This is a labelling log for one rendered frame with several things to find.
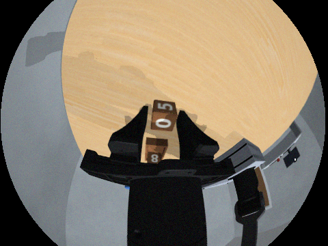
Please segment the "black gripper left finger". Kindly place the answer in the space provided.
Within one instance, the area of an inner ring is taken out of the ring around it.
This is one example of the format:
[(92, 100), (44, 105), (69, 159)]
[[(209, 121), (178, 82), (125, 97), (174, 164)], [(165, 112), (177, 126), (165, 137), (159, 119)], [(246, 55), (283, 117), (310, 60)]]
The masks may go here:
[(136, 165), (141, 162), (141, 150), (148, 117), (148, 106), (123, 128), (114, 132), (108, 142), (111, 151), (110, 161)]

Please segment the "brown rectangular tray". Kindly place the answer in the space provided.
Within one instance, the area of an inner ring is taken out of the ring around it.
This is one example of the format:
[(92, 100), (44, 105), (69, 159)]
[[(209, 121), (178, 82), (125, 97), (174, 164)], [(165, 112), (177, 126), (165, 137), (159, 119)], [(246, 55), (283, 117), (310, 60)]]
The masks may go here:
[(147, 159), (148, 159), (149, 152), (161, 153), (162, 160), (163, 160), (165, 153), (167, 151), (167, 148), (168, 148), (168, 140), (167, 139), (147, 137), (146, 138), (145, 161), (147, 161)]

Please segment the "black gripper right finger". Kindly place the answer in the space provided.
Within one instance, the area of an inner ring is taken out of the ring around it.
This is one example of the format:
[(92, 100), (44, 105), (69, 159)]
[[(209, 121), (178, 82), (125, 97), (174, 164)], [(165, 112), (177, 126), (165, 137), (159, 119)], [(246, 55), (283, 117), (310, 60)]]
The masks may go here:
[(176, 128), (180, 145), (180, 159), (193, 159), (196, 166), (200, 167), (215, 164), (214, 155), (219, 151), (219, 144), (202, 132), (185, 111), (179, 111)]

